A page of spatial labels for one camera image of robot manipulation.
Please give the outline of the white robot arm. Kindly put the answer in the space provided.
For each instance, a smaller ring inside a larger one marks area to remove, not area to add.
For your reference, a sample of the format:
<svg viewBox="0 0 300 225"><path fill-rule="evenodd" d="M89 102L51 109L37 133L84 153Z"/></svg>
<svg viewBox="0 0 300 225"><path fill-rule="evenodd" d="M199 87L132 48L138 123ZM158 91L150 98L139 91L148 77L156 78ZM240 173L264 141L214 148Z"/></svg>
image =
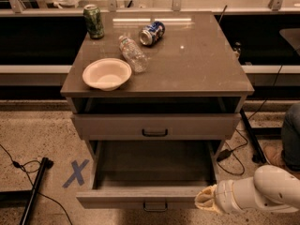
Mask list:
<svg viewBox="0 0 300 225"><path fill-rule="evenodd" d="M300 180L279 167L264 165L252 177L204 188L194 202L201 210L220 214L248 209L293 213L300 210Z"/></svg>

